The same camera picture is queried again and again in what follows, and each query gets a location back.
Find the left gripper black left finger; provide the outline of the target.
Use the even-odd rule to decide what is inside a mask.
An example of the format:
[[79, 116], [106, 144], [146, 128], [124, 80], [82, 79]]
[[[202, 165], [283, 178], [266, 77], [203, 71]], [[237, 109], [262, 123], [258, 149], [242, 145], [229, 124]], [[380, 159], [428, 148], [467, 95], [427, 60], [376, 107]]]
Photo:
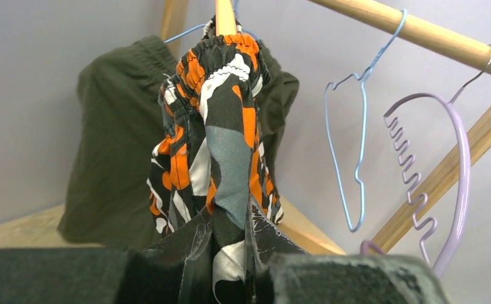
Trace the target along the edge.
[[0, 303], [213, 303], [199, 215], [143, 251], [68, 246], [59, 208], [0, 225]]

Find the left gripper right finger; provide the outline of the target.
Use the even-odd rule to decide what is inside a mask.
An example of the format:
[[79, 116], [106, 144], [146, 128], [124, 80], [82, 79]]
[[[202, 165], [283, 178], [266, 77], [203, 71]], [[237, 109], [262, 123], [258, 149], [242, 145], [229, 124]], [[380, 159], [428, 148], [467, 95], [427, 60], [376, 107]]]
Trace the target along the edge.
[[423, 262], [401, 255], [312, 255], [248, 201], [245, 225], [251, 303], [448, 303]]

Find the orange camouflage shorts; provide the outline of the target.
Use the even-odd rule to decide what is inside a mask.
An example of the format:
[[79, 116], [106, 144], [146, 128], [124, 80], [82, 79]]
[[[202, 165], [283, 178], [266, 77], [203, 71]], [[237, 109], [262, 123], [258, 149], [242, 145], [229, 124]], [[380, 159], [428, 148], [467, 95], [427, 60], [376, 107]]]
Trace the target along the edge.
[[249, 303], [250, 202], [274, 224], [283, 218], [264, 155], [257, 95], [270, 81], [261, 46], [236, 24], [217, 35], [216, 20], [162, 83], [165, 136], [151, 155], [150, 212], [161, 241], [148, 255], [158, 266], [160, 303], [179, 303], [188, 258], [200, 273], [188, 300]]

